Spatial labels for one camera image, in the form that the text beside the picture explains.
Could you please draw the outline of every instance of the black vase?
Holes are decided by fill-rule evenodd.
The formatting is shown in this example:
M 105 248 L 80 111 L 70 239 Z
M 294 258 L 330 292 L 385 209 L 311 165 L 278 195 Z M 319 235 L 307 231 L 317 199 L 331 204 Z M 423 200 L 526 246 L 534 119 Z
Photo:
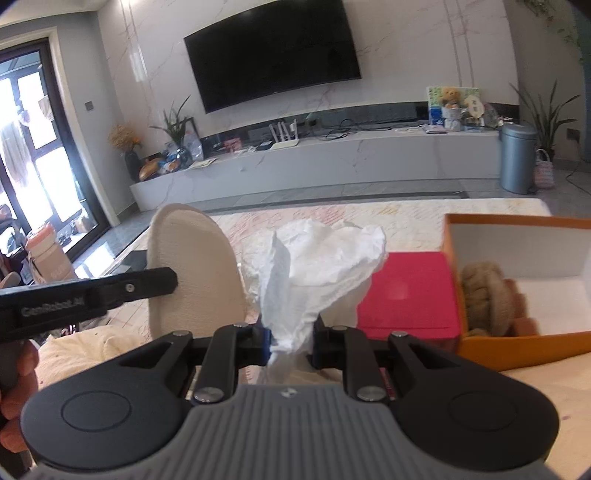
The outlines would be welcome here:
M 127 172 L 134 182 L 139 181 L 139 171 L 142 169 L 142 161 L 139 159 L 138 154 L 134 150 L 125 152 L 125 165 L 127 166 Z

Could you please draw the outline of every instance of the crumpled white tissue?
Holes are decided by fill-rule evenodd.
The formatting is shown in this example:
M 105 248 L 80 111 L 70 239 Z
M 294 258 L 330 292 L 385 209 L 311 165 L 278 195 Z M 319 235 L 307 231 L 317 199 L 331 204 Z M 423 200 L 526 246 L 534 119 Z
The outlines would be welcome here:
M 309 351 L 319 313 L 327 326 L 356 325 L 356 307 L 381 268 L 385 246 L 378 226 L 327 226 L 310 219 L 261 230 L 244 241 L 245 287 L 274 339 L 268 380 L 285 380 L 296 355 Z

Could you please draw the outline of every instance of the black handle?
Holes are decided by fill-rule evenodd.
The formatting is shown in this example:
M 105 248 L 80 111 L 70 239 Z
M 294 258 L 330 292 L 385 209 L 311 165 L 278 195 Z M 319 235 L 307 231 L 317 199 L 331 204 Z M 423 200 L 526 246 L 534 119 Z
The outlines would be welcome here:
M 17 384 L 17 360 L 21 354 L 23 342 L 11 342 L 0 345 L 0 391 L 2 398 Z M 0 414 L 0 429 L 4 428 L 7 420 Z M 0 445 L 0 465 L 14 478 L 23 476 L 29 466 L 27 452 L 12 453 Z

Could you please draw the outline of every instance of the potted plant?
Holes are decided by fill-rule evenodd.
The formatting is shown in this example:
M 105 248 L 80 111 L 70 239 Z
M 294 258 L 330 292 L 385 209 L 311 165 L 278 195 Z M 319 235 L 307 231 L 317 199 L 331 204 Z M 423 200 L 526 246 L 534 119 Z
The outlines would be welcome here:
M 565 124 L 576 122 L 575 118 L 560 118 L 562 109 L 570 102 L 575 101 L 580 95 L 574 95 L 563 103 L 554 104 L 556 97 L 556 90 L 558 89 L 558 80 L 554 82 L 552 92 L 550 93 L 550 100 L 545 104 L 542 96 L 538 95 L 538 101 L 534 100 L 528 90 L 525 88 L 518 90 L 513 84 L 511 85 L 514 91 L 517 92 L 521 102 L 529 110 L 534 120 L 534 126 L 538 134 L 538 146 L 544 150 L 550 159 L 554 160 L 554 144 L 556 143 L 556 133 L 558 129 Z
M 185 118 L 181 119 L 181 110 L 185 106 L 185 103 L 187 103 L 189 97 L 190 95 L 187 98 L 185 98 L 185 101 L 181 103 L 181 106 L 178 110 L 174 109 L 174 102 L 170 106 L 169 113 L 166 113 L 166 111 L 163 110 L 164 123 L 166 125 L 165 128 L 150 125 L 150 128 L 156 128 L 158 130 L 166 132 L 168 136 L 171 138 L 171 140 L 174 142 L 174 144 L 177 147 L 177 151 L 175 152 L 176 159 L 180 162 L 182 168 L 188 167 L 193 161 L 191 152 L 184 146 L 184 137 L 189 117 L 186 116 Z
M 139 137 L 135 135 L 130 125 L 115 125 L 109 134 L 109 143 L 117 150 L 122 151 L 125 165 L 129 176 L 135 182 L 139 181 L 139 171 L 142 169 L 142 162 L 134 148 L 141 146 Z

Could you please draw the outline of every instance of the green plant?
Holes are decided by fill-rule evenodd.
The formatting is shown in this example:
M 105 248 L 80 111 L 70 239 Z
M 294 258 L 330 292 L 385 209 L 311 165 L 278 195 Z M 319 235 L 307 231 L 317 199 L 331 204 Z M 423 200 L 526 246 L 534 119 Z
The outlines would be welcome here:
M 183 109 L 184 104 L 187 103 L 189 97 L 190 95 L 187 98 L 185 98 L 185 101 L 181 104 L 178 110 L 174 109 L 174 102 L 170 106 L 169 113 L 166 113 L 166 110 L 162 110 L 162 113 L 164 114 L 164 123 L 166 124 L 166 128 L 150 125 L 150 128 L 156 128 L 158 130 L 166 132 L 178 148 L 182 148 L 183 146 L 184 135 L 187 129 L 187 122 L 189 121 L 188 116 L 181 120 L 181 110 Z
M 564 21 L 560 21 L 561 19 L 556 18 L 556 8 L 551 0 L 517 0 L 517 2 L 525 5 L 536 17 L 545 20 L 547 27 L 554 25 L 556 21 L 558 21 L 559 24 L 562 23 L 564 26 L 558 28 L 556 34 L 568 45 L 580 48 L 581 45 L 576 29 L 571 25 L 565 25 Z
M 548 108 L 546 109 L 546 105 L 544 104 L 541 95 L 538 94 L 539 101 L 536 102 L 525 88 L 520 91 L 513 84 L 511 84 L 511 87 L 517 92 L 521 102 L 523 102 L 534 119 L 534 125 L 538 134 L 538 143 L 540 148 L 544 149 L 550 158 L 552 158 L 558 129 L 565 124 L 571 124 L 577 121 L 576 118 L 560 119 L 560 112 L 570 102 L 574 102 L 577 98 L 579 98 L 580 95 L 575 95 L 565 102 L 555 105 L 554 98 L 556 97 L 556 90 L 558 89 L 558 80 L 555 80 L 554 86 L 552 87 L 552 92 L 550 93 L 550 101 L 547 105 Z

